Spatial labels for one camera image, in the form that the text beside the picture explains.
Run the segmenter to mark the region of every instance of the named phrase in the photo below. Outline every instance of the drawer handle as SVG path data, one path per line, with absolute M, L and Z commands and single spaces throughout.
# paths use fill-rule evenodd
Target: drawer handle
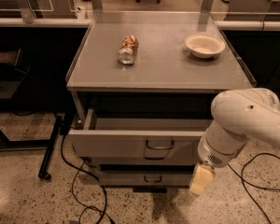
M 161 182 L 161 175 L 159 177 L 159 179 L 157 180 L 148 180 L 146 176 L 144 176 L 144 180 L 147 182 L 147 183 L 160 183 Z
M 159 158 L 150 158 L 150 157 L 144 157 L 148 161 L 162 161 L 165 159 L 165 157 L 159 157 Z
M 175 147 L 175 140 L 171 141 L 171 145 L 170 145 L 169 147 L 151 147 L 151 146 L 149 145 L 149 141 L 147 140 L 147 141 L 146 141 L 146 146 L 147 146 L 147 148 L 149 148 L 149 149 L 172 149 L 172 148 Z

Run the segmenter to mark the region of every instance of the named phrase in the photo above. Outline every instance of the cabinet top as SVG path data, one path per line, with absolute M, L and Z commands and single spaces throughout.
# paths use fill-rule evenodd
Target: cabinet top
M 73 61 L 70 91 L 213 91 L 251 88 L 226 44 L 217 59 L 194 57 L 189 35 L 221 38 L 208 14 L 193 12 L 102 12 Z M 134 35 L 139 48 L 133 65 L 118 62 L 122 39 Z

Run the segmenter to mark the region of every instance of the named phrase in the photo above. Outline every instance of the speckled floor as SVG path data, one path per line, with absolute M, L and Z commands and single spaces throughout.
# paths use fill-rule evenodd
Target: speckled floor
M 19 117 L 0 114 L 0 128 L 10 140 L 49 138 L 53 114 L 35 113 Z M 61 157 L 63 138 L 58 136 L 49 166 L 50 181 L 38 178 L 44 150 L 0 152 L 0 224 L 69 224 L 78 221 L 84 210 L 71 193 L 77 173 Z M 64 156 L 81 165 L 65 138 Z M 260 152 L 280 157 L 271 145 L 249 142 L 240 156 L 231 162 L 239 173 L 243 165 Z M 166 193 L 135 193 L 132 189 L 106 189 L 107 213 L 117 224 L 124 223 L 268 223 L 259 208 L 246 194 L 239 177 L 229 168 L 216 169 L 216 178 L 200 196 L 188 189 L 169 188 Z M 280 189 L 280 161 L 261 156 L 247 167 L 245 178 L 257 185 Z M 249 187 L 274 224 L 280 224 L 280 191 Z M 103 209 L 104 195 L 96 181 L 78 174 L 74 185 L 77 198 L 86 205 Z M 99 215 L 87 210 L 81 223 L 96 223 Z M 102 223 L 110 223 L 104 218 Z

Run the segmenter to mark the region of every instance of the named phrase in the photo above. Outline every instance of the power cord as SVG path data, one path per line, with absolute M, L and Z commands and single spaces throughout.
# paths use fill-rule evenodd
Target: power cord
M 81 213 L 80 216 L 79 216 L 79 221 L 78 221 L 78 223 L 79 223 L 79 224 L 81 223 L 80 220 L 81 220 L 83 214 L 84 214 L 88 209 L 90 209 L 90 210 L 99 212 L 99 214 L 100 214 L 100 218 L 95 222 L 96 224 L 101 223 L 101 221 L 103 220 L 104 216 L 107 216 L 107 217 L 109 218 L 111 224 L 116 224 L 115 221 L 106 213 L 107 194 L 106 194 L 105 188 L 104 188 L 103 186 L 101 186 L 102 191 L 103 191 L 103 194 L 104 194 L 104 198 L 105 198 L 105 204 L 104 204 L 104 209 L 103 209 L 103 211 L 100 210 L 100 209 L 98 209 L 98 208 L 95 207 L 95 206 L 88 206 L 88 205 L 82 203 L 82 202 L 77 198 L 77 196 L 75 195 L 75 193 L 74 193 L 74 183 L 75 183 L 75 180 L 77 179 L 77 175 L 78 175 L 80 172 L 85 173 L 85 174 L 91 176 L 91 177 L 94 178 L 98 183 L 99 183 L 100 181 L 99 181 L 99 178 L 98 178 L 96 175 L 94 175 L 93 173 L 91 173 L 91 172 L 86 171 L 86 170 L 83 169 L 83 165 L 85 164 L 85 161 L 83 161 L 83 163 L 82 163 L 82 165 L 81 165 L 80 167 L 76 167 L 74 164 L 72 164 L 71 162 L 69 162 L 69 161 L 65 158 L 65 156 L 64 156 L 64 154 L 63 154 L 63 146 L 64 146 L 65 137 L 66 137 L 66 135 L 63 136 L 62 145 L 61 145 L 61 155 L 62 155 L 63 161 L 64 161 L 67 165 L 69 165 L 70 167 L 72 167 L 72 168 L 74 168 L 74 169 L 77 169 L 77 173 L 76 173 L 76 175 L 75 175 L 75 177 L 74 177 L 74 179 L 73 179 L 73 182 L 72 182 L 71 192 L 72 192 L 72 194 L 73 194 L 75 200 L 76 200 L 79 204 L 81 204 L 81 205 L 83 205 L 83 206 L 85 207 L 85 209 L 82 211 L 82 213 Z
M 259 153 L 259 154 L 257 154 L 254 158 L 252 158 L 249 162 L 247 162 L 247 163 L 243 166 L 240 175 L 239 175 L 229 164 L 228 164 L 228 166 L 229 166 L 229 167 L 232 169 L 232 171 L 241 179 L 242 184 L 243 184 L 243 187 L 244 187 L 246 193 L 249 195 L 249 197 L 252 199 L 252 201 L 256 204 L 256 206 L 260 209 L 260 211 L 261 211 L 262 214 L 266 217 L 266 219 L 268 220 L 268 222 L 269 222 L 270 224 L 272 224 L 272 222 L 271 222 L 271 220 L 269 219 L 268 215 L 265 213 L 265 211 L 264 211 L 263 208 L 259 205 L 259 203 L 253 198 L 253 196 L 252 196 L 251 193 L 248 191 L 248 189 L 247 189 L 247 187 L 246 187 L 245 184 L 248 184 L 248 185 L 250 185 L 250 186 L 252 186 L 252 187 L 254 187 L 254 188 L 257 188 L 257 189 L 264 189 L 264 190 L 270 190 L 270 191 L 280 191 L 280 189 L 272 189 L 272 188 L 267 188 L 267 187 L 258 186 L 258 185 L 252 184 L 252 183 L 250 183 L 250 182 L 248 182 L 248 181 L 246 181 L 246 180 L 244 179 L 244 171 L 245 171 L 245 168 L 246 168 L 255 158 L 257 158 L 257 157 L 259 157 L 259 156 L 265 156 L 265 155 L 267 155 L 267 156 L 272 156 L 272 157 L 275 157 L 275 158 L 277 158 L 278 160 L 280 160 L 280 157 L 278 157 L 278 156 L 276 156 L 276 155 L 274 155 L 274 154 L 272 154 L 272 153 Z

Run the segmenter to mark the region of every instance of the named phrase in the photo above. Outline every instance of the open drawer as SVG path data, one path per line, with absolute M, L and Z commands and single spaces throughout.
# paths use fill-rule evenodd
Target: open drawer
M 192 165 L 208 122 L 184 119 L 94 119 L 69 135 L 79 157 L 94 164 Z

